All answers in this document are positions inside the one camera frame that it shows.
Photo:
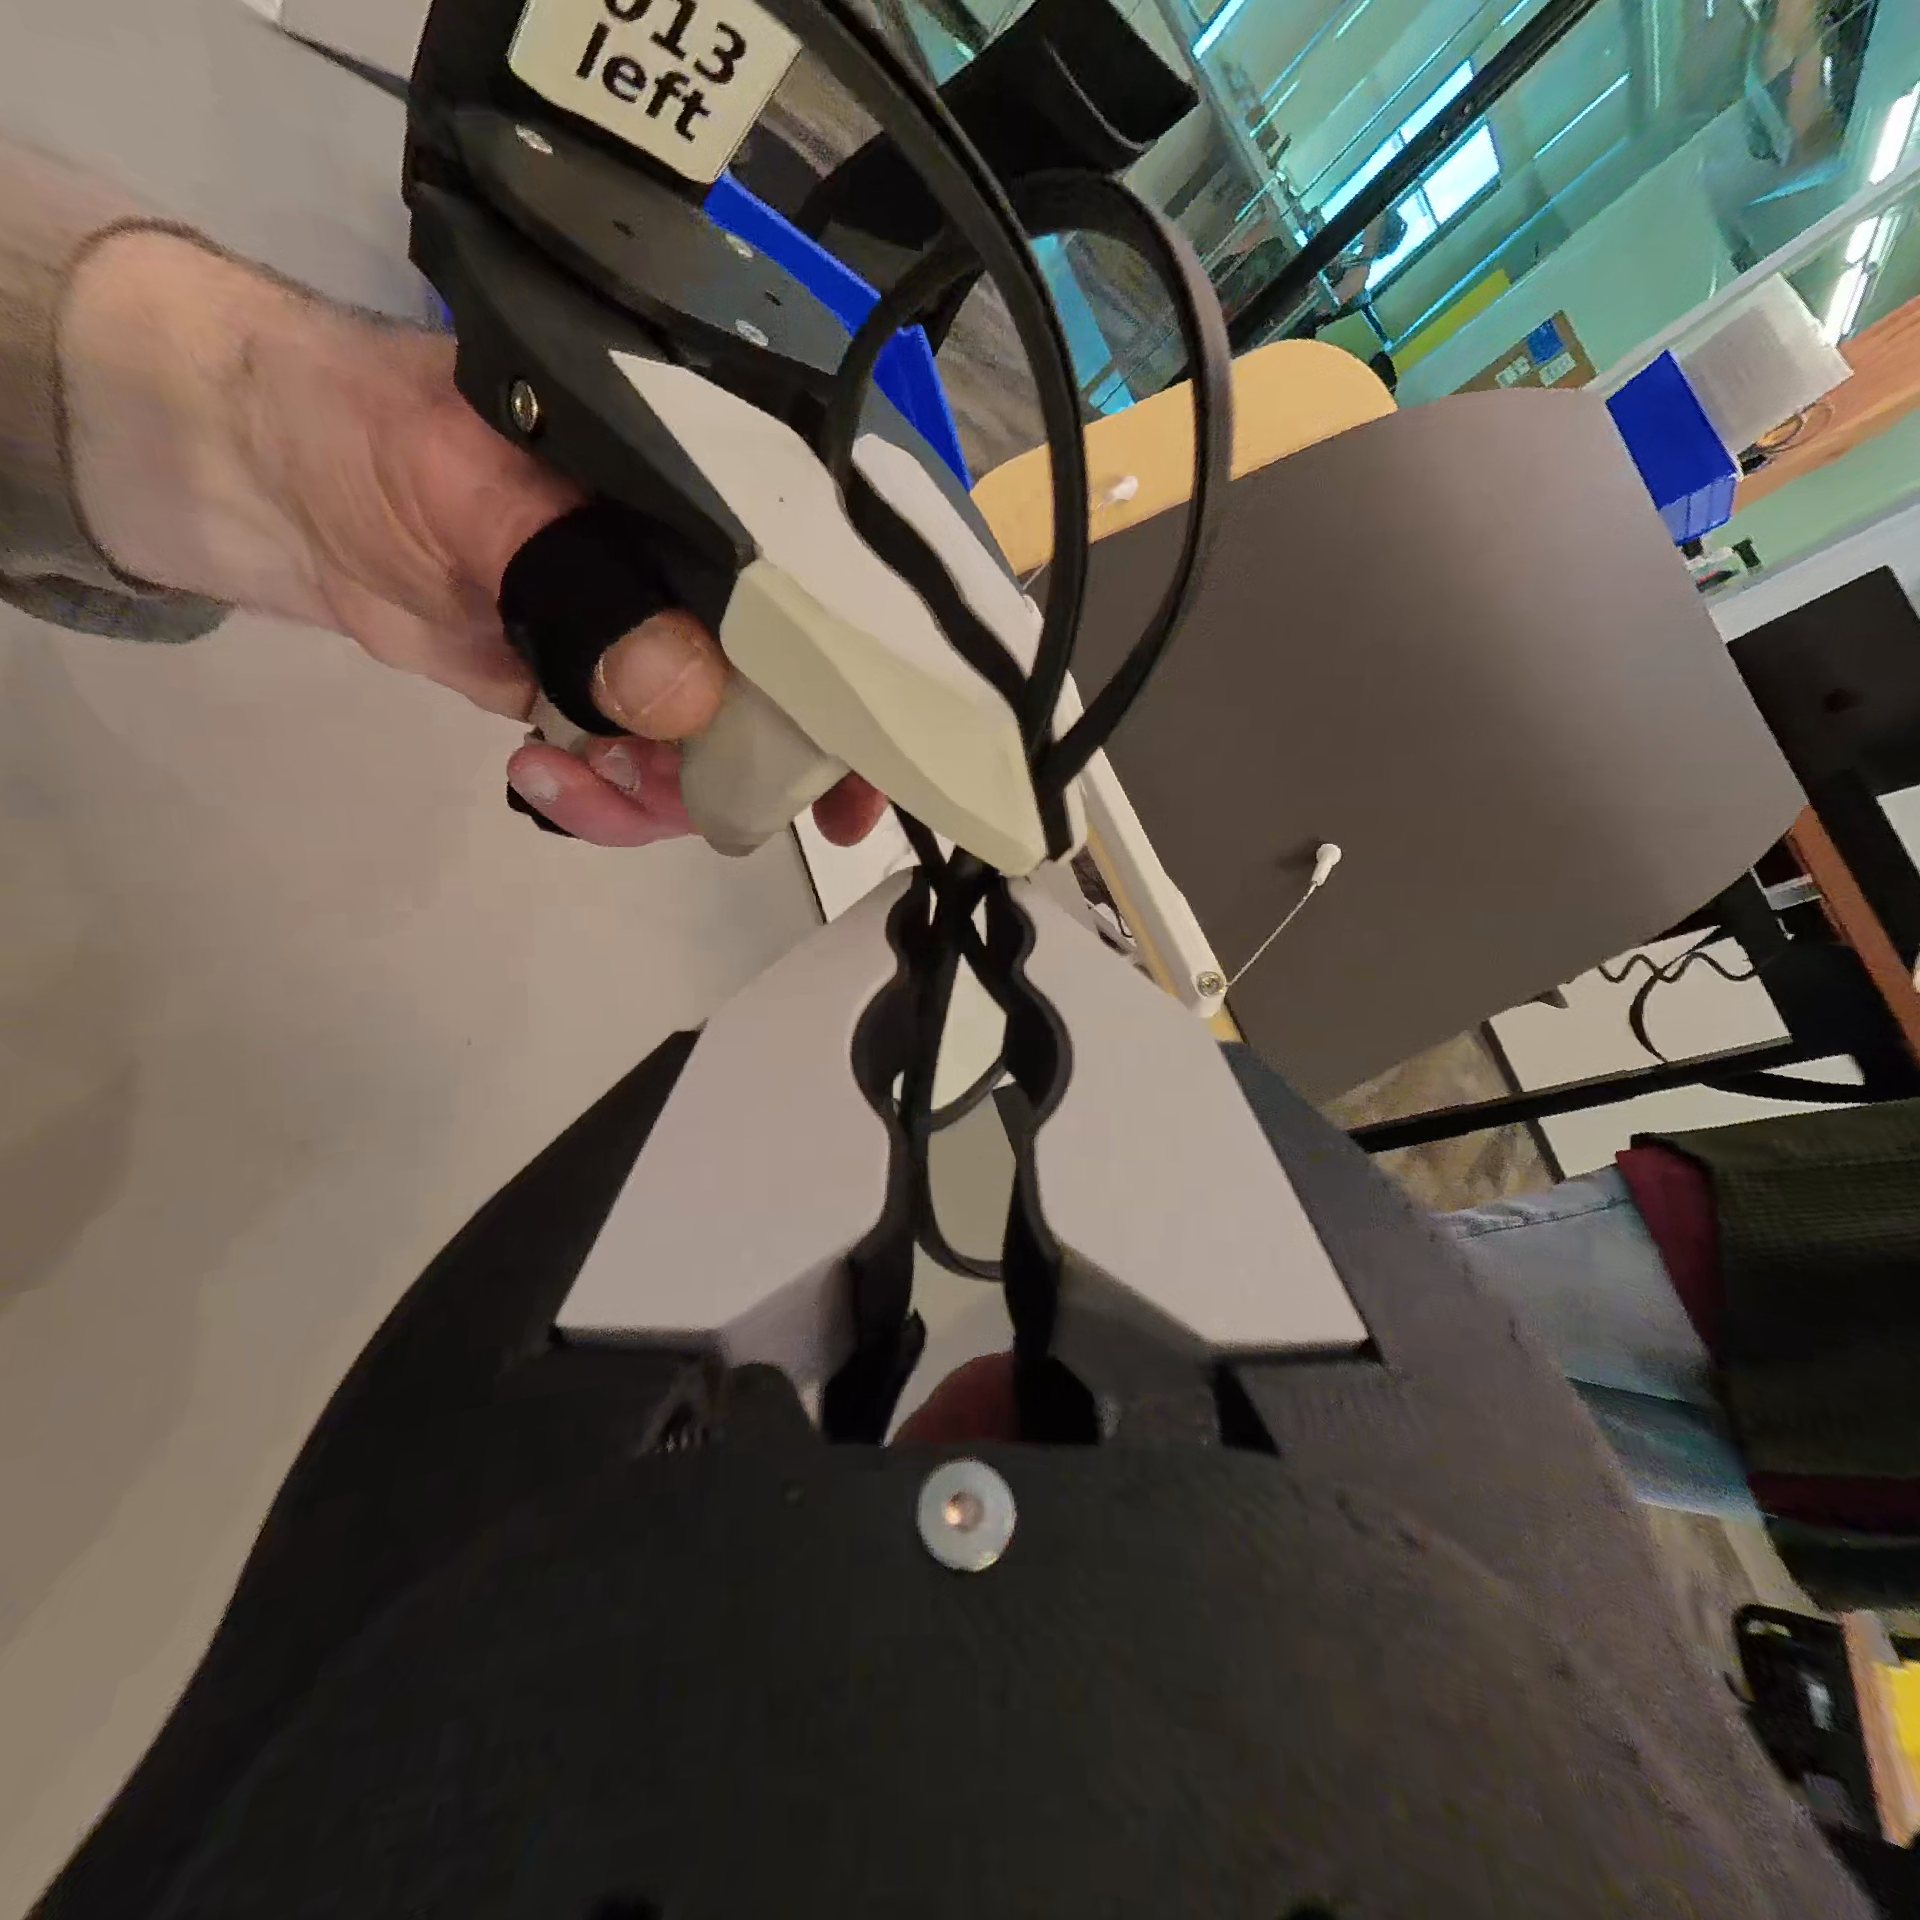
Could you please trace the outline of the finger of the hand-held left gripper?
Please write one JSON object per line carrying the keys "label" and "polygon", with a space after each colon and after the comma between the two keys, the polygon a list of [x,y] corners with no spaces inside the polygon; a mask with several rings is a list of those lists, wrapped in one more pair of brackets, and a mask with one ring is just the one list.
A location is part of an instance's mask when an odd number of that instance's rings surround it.
{"label": "finger of the hand-held left gripper", "polygon": [[937,463],[887,436],[855,436],[847,486],[847,621],[865,699],[904,712],[1021,724],[1044,617]]}
{"label": "finger of the hand-held left gripper", "polygon": [[[890,726],[865,699],[855,668],[867,660],[847,621],[851,479],[832,479],[792,427],[693,369],[629,351],[618,369],[749,538],[724,612],[708,617],[732,683],[714,724],[681,747],[696,834],[718,852],[755,852],[858,774],[1012,877],[1048,860],[1020,726],[995,726],[997,711],[988,726],[971,726],[971,712],[904,712]],[[937,456],[920,456],[961,494]]]}

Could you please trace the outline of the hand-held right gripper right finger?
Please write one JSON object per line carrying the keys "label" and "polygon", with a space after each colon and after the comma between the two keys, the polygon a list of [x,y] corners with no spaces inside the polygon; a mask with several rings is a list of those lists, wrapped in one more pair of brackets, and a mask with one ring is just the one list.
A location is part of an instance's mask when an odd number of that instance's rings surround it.
{"label": "hand-held right gripper right finger", "polygon": [[1113,1328],[1194,1358],[1357,1353],[1367,1328],[1212,1029],[1058,901],[1021,909],[1021,979],[1070,1042],[1034,1148],[1054,1352]]}

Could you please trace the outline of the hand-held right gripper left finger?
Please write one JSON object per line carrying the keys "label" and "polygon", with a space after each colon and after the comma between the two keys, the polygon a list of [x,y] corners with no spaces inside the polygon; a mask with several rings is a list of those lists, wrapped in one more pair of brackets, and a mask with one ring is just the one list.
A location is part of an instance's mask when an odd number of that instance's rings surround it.
{"label": "hand-held right gripper left finger", "polygon": [[851,1356],[847,1258],[890,1151],[854,1078],[894,979],[881,885],[701,1029],[572,1290],[563,1332],[696,1356]]}

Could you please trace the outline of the blue plastic bin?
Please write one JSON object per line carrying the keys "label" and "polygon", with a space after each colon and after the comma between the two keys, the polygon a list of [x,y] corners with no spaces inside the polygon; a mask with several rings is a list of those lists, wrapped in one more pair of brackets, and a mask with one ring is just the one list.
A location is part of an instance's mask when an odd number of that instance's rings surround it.
{"label": "blue plastic bin", "polygon": [[[755,252],[772,260],[798,279],[847,334],[867,325],[881,302],[881,290],[810,239],[784,212],[760,197],[749,184],[724,170],[706,197],[706,212],[724,233],[747,240]],[[971,469],[958,436],[958,421],[950,408],[933,347],[925,327],[901,327],[878,358],[878,389],[914,427],[924,439],[948,461],[962,490],[975,487]]]}
{"label": "blue plastic bin", "polygon": [[1736,515],[1741,467],[1670,351],[1605,405],[1676,546],[1703,541]]}

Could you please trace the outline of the person's left hand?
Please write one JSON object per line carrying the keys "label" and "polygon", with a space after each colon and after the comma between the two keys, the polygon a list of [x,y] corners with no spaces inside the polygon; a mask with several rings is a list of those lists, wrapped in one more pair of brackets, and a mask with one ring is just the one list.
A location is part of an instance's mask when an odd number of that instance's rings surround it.
{"label": "person's left hand", "polygon": [[497,601],[586,494],[466,405],[449,337],[119,228],[75,266],[57,339],[70,486],[107,563],[531,724]]}

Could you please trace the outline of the black wood-rimmed board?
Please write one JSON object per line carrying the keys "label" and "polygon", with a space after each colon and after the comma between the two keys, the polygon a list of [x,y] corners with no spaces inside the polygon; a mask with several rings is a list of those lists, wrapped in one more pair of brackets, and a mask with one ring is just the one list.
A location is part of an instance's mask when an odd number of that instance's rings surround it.
{"label": "black wood-rimmed board", "polygon": [[1236,358],[1194,608],[1109,742],[1249,1049],[1315,1102],[1650,943],[1805,810],[1585,389],[1401,410]]}

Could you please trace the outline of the black tripod stand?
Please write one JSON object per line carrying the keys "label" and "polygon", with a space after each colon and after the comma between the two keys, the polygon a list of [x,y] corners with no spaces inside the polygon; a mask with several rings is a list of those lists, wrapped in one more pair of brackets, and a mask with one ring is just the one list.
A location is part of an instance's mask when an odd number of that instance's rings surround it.
{"label": "black tripod stand", "polygon": [[[1504,1090],[1354,1128],[1371,1152],[1605,1112],[1674,1090],[1847,1105],[1917,1090],[1917,845],[1889,801],[1917,797],[1917,594],[1890,565],[1782,612],[1733,656],[1809,806],[1762,862],[1681,920],[1670,959],[1629,963],[1629,1033],[1645,1066]],[[1653,994],[1739,948],[1782,1037],[1669,1059],[1645,1025]]]}

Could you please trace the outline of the white board rail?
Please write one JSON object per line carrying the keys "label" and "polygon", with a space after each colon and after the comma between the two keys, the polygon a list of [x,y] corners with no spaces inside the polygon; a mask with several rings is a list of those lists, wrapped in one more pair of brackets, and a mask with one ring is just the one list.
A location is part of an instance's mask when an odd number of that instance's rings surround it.
{"label": "white board rail", "polygon": [[1236,1042],[1239,1025],[1228,1011],[1225,974],[1106,754],[1095,754],[1079,774],[1079,799],[1086,815],[1086,856],[1135,940],[1137,963],[1215,1037]]}

